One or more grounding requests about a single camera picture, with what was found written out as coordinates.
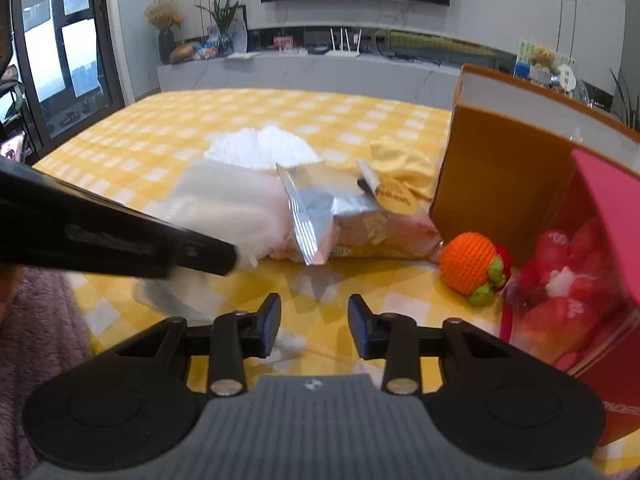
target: table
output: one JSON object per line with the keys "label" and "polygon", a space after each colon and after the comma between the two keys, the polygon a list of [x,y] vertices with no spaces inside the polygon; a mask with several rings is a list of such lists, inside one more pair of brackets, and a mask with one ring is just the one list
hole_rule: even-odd
{"label": "table", "polygon": [[[368,142],[394,135],[440,162],[450,112],[420,105],[335,93],[273,89],[164,92],[88,128],[40,161],[36,168],[133,209],[157,214],[185,168],[219,134],[276,124],[304,137],[328,163],[351,166],[368,157]],[[70,273],[78,304],[98,351],[158,322],[162,317],[133,298],[135,280]],[[497,333],[497,305],[471,308],[446,288],[437,269],[424,262],[335,258],[304,267],[265,260],[253,272],[220,281],[225,307],[254,311],[269,292],[282,298],[284,335],[299,352],[274,350],[267,359],[245,361],[249,386],[263,374],[364,372],[380,384],[383,362],[363,362],[347,326],[347,299],[363,295],[374,312],[399,312],[418,324],[440,326],[463,317]],[[422,359],[425,390],[440,385],[435,359]],[[202,391],[206,361],[195,358],[188,381]],[[594,457],[607,473],[640,463],[640,434],[599,449]]]}

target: white wall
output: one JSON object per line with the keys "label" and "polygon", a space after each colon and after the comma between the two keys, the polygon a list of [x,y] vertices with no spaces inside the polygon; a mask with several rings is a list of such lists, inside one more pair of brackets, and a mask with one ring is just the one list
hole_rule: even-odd
{"label": "white wall", "polygon": [[[182,37],[199,36],[209,24],[194,3],[178,0],[185,15]],[[251,28],[294,25],[392,27],[434,32],[516,52],[521,39],[554,48],[561,0],[451,0],[449,7],[394,0],[295,0],[247,4]],[[575,0],[563,0],[560,52],[569,54]],[[625,0],[578,0],[573,56],[578,76],[613,92],[609,68],[620,66],[625,28]]]}
{"label": "white wall", "polygon": [[118,0],[120,28],[133,95],[145,96],[159,88],[158,32],[144,17],[153,0]]}

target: crocheted toy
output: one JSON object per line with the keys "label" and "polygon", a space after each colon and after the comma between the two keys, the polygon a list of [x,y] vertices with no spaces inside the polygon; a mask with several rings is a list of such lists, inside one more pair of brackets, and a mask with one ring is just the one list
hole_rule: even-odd
{"label": "crocheted toy", "polygon": [[510,275],[509,253],[481,234],[462,233],[442,250],[442,280],[474,306],[492,303]]}

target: snack bag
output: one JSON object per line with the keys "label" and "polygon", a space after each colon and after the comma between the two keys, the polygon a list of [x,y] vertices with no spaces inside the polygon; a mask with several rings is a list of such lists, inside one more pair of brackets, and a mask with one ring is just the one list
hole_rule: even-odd
{"label": "snack bag", "polygon": [[359,175],[323,163],[278,167],[293,230],[271,258],[321,265],[330,256],[437,261],[442,242],[426,204],[417,213],[394,214],[378,204]]}

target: sliding glass door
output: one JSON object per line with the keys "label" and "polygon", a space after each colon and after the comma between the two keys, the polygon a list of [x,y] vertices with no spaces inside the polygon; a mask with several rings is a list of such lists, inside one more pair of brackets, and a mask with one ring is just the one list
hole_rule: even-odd
{"label": "sliding glass door", "polygon": [[12,17],[40,155],[124,106],[105,0],[12,0]]}

